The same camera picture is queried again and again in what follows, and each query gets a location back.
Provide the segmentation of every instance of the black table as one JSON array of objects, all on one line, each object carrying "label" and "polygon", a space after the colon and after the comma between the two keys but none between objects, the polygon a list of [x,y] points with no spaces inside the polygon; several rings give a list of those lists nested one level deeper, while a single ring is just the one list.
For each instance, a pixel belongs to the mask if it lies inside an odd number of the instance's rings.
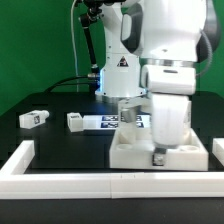
[{"label": "black table", "polygon": [[[50,112],[46,124],[20,129],[19,115],[33,110]],[[32,139],[36,156],[26,173],[119,172],[109,169],[114,131],[71,133],[67,127],[70,112],[111,115],[117,114],[117,107],[96,102],[88,93],[28,96],[0,117],[0,166],[23,140]],[[192,127],[210,152],[209,171],[223,171],[211,149],[213,138],[224,136],[224,99],[214,93],[196,93]],[[1,200],[0,223],[222,223],[223,209],[222,198]]]}]

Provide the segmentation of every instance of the white frame rail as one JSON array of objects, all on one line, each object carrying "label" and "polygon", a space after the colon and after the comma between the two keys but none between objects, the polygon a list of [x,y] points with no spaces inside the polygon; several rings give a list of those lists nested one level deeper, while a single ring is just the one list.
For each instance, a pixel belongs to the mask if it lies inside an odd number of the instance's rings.
[{"label": "white frame rail", "polygon": [[34,155],[23,141],[2,167],[0,199],[224,196],[224,172],[24,174]]}]

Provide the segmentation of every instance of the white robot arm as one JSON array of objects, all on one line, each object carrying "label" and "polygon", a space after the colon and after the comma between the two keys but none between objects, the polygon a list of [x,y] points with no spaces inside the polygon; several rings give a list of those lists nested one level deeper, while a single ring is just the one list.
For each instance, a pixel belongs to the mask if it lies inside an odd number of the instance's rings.
[{"label": "white robot arm", "polygon": [[190,113],[187,95],[195,92],[193,65],[198,61],[197,45],[211,3],[131,1],[123,17],[122,42],[131,53],[140,56],[141,85],[152,93],[152,136],[158,148],[176,148],[186,136]]}]

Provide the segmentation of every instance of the white block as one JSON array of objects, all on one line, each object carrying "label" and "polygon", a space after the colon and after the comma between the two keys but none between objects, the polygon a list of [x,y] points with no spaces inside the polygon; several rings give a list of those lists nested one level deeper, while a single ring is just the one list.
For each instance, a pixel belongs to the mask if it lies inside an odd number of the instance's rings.
[{"label": "white block", "polygon": [[118,169],[208,170],[208,152],[191,129],[188,139],[177,149],[167,149],[164,165],[155,166],[155,146],[150,128],[136,129],[134,144],[122,142],[117,129],[110,148],[110,167]]},{"label": "white block", "polygon": [[71,132],[83,131],[83,119],[80,113],[67,114],[67,123]]},{"label": "white block", "polygon": [[224,138],[213,139],[212,153],[224,166]]},{"label": "white block", "polygon": [[31,129],[45,123],[49,117],[49,112],[46,110],[34,110],[29,113],[19,116],[20,128]]}]

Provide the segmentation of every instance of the green backdrop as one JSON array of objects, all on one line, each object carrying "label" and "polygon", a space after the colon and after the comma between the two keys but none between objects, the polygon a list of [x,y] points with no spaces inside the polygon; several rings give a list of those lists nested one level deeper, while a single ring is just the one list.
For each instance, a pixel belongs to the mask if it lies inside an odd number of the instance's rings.
[{"label": "green backdrop", "polygon": [[[75,75],[70,32],[73,0],[1,0],[0,1],[0,115],[21,99],[44,91],[56,81]],[[214,0],[224,30],[224,1]],[[90,71],[85,38],[75,10],[75,36],[80,75]],[[104,65],[103,26],[91,27],[98,64]],[[224,42],[214,55],[212,68],[198,80],[198,89],[224,96]],[[75,87],[56,91],[75,91]]]}]

